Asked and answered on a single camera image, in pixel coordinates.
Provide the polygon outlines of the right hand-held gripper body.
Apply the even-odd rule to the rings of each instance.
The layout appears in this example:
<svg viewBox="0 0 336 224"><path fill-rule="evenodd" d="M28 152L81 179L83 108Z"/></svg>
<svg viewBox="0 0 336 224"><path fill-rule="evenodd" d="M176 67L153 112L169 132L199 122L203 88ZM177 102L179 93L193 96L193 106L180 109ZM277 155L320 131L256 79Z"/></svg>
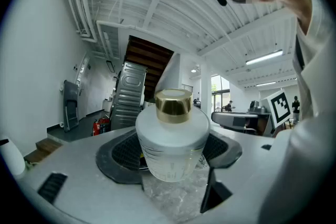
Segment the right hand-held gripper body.
<svg viewBox="0 0 336 224"><path fill-rule="evenodd" d="M281 89L260 101L252 101L249 114L257 115L257 133L274 137L277 127L283 125L291 116L285 90Z"/></svg>

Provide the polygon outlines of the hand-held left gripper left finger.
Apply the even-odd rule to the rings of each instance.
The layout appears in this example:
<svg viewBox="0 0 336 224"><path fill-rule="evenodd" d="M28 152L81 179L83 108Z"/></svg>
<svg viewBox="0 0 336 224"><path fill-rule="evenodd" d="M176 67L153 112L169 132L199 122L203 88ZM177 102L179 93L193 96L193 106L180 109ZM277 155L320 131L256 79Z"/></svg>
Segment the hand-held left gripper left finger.
<svg viewBox="0 0 336 224"><path fill-rule="evenodd" d="M170 223L141 185L117 184L96 165L100 146L133 129L127 127L65 144L28 171L18 185L52 223ZM38 194L52 173L67 177L53 204Z"/></svg>

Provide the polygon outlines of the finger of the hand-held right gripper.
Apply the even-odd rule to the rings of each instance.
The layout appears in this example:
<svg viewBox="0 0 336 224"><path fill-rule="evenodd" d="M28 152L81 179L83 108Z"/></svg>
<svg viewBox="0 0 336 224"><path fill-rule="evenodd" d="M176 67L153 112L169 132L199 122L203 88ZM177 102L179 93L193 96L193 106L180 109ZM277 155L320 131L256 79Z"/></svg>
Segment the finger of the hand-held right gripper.
<svg viewBox="0 0 336 224"><path fill-rule="evenodd" d="M225 129L243 129L246 123L258 121L258 115L238 112L213 112L211 120Z"/></svg>

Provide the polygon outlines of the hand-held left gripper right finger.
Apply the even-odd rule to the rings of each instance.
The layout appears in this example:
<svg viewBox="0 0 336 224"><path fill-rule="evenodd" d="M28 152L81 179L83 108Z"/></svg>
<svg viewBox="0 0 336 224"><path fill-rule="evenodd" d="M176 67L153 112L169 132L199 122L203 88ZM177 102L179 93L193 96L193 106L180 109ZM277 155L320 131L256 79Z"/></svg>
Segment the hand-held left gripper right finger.
<svg viewBox="0 0 336 224"><path fill-rule="evenodd" d="M254 136L213 125L219 137L242 146L241 157L227 169L215 169L216 179L232 195L191 223L258 223L261 206L280 170L289 142L289 131L275 138Z"/></svg>

